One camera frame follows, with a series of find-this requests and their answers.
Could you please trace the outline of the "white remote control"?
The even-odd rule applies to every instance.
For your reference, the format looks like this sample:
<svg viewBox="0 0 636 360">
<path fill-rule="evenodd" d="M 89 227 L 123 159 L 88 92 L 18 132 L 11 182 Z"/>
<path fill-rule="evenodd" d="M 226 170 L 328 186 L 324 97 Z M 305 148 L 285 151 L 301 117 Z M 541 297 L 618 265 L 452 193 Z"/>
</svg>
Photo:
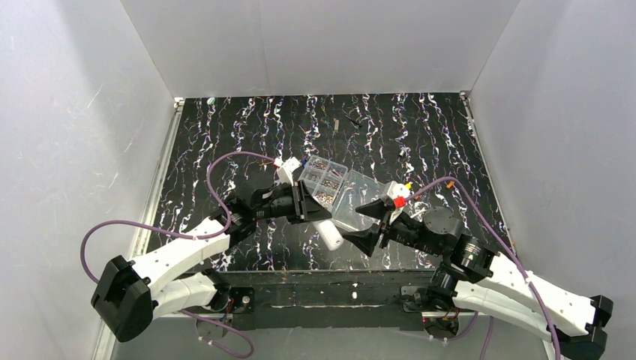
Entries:
<svg viewBox="0 0 636 360">
<path fill-rule="evenodd" d="M 330 251 L 336 251 L 343 245 L 344 238 L 331 220 L 314 221 L 312 225 Z"/>
</svg>

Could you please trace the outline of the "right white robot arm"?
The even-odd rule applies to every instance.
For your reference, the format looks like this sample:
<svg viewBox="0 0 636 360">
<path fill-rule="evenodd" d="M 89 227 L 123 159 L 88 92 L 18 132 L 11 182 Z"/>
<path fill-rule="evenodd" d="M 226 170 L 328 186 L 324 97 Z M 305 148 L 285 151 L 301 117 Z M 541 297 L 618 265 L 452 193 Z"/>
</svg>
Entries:
<svg viewBox="0 0 636 360">
<path fill-rule="evenodd" d="M 368 256 L 393 241 L 442 258 L 424 294 L 409 296 L 413 311 L 433 306 L 477 311 L 556 341 L 567 359 L 602 357 L 614 306 L 609 298 L 576 295 L 521 271 L 494 246 L 469 235 L 449 208 L 430 208 L 416 220 L 397 209 L 403 202 L 377 199 L 359 206 L 358 213 L 377 222 L 343 238 Z"/>
</svg>

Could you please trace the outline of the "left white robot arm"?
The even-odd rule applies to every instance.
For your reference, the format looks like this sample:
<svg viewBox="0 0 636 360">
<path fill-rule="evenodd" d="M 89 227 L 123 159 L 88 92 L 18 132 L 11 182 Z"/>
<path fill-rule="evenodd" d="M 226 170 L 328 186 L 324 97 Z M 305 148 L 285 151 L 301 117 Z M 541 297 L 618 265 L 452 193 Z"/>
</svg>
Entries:
<svg viewBox="0 0 636 360">
<path fill-rule="evenodd" d="M 310 223 L 330 250 L 344 241 L 331 212 L 301 181 L 257 190 L 250 202 L 229 196 L 223 203 L 224 208 L 157 250 L 133 259 L 117 256 L 105 265 L 91 305 L 118 341 L 133 340 L 153 320 L 176 311 L 231 306 L 232 287 L 213 271 L 186 272 L 244 241 L 261 220 Z"/>
</svg>

